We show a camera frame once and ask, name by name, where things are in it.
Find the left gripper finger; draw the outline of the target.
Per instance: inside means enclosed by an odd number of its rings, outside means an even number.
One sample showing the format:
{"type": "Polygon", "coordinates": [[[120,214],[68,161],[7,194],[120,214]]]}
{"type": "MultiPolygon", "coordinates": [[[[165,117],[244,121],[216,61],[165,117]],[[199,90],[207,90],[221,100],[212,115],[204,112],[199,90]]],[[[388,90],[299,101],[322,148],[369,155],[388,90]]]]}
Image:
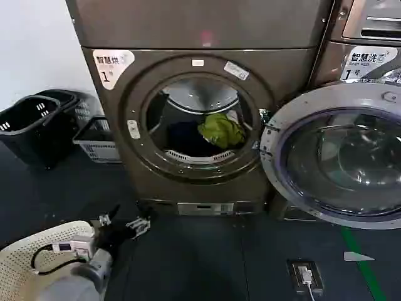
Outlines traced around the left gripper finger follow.
{"type": "Polygon", "coordinates": [[[118,213],[118,210],[120,209],[120,205],[117,204],[112,208],[111,211],[99,215],[98,219],[100,222],[101,226],[108,226],[112,223],[112,219],[115,217],[115,215],[118,213]]]}
{"type": "Polygon", "coordinates": [[[127,238],[131,240],[137,239],[139,236],[146,233],[151,227],[152,209],[142,203],[138,203],[137,208],[138,216],[133,221],[129,221],[125,224],[127,238]]]}

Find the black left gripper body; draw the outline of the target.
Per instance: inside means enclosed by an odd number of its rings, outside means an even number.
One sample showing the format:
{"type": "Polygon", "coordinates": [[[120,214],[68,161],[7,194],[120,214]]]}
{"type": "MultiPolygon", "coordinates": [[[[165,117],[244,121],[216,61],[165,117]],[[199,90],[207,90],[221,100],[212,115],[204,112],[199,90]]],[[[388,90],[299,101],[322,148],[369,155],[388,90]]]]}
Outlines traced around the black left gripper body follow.
{"type": "Polygon", "coordinates": [[[135,236],[135,230],[127,224],[126,220],[116,220],[100,227],[96,247],[105,251],[118,251],[125,240],[135,236]]]}

